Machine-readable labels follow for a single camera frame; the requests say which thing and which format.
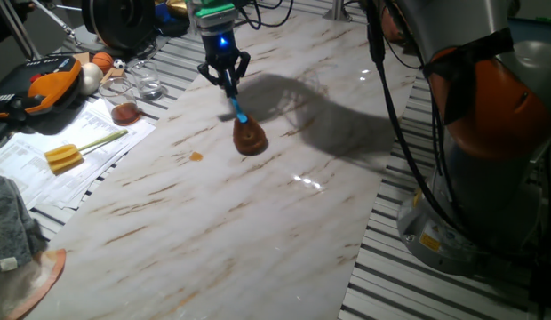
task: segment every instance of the glass cup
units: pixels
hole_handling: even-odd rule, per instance
[[[109,79],[100,85],[100,95],[106,101],[114,124],[129,125],[140,119],[141,112],[132,89],[133,85],[121,77]]]
[[[128,69],[133,74],[137,90],[140,92],[142,99],[155,100],[161,98],[163,88],[161,82],[159,82],[155,63],[147,60],[134,61]]]

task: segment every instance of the paper stack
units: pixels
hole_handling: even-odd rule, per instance
[[[0,149],[0,175],[15,181],[28,209],[36,204],[76,208],[92,182],[155,127],[143,119],[128,125],[128,134],[87,150],[82,164],[59,176],[50,171],[44,152],[65,144],[80,147],[121,129],[112,122],[103,100],[86,102],[76,119],[56,135],[15,134]]]

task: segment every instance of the brown liquid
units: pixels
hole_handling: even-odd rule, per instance
[[[115,107],[112,112],[114,124],[128,125],[138,121],[141,117],[140,110],[135,103],[127,102]]]
[[[203,160],[203,155],[199,154],[198,152],[193,152],[192,155],[188,158],[191,161],[201,161]]]

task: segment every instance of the white marble sheet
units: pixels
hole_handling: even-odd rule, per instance
[[[365,27],[295,13],[236,39],[268,149],[236,152],[199,76],[51,242],[67,265],[28,319],[337,318],[394,140]],[[386,68],[401,115],[415,71]]]

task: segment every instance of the basketball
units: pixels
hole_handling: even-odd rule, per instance
[[[103,73],[108,72],[112,67],[114,67],[114,60],[105,52],[96,53],[92,59],[92,63],[100,67],[100,70]]]

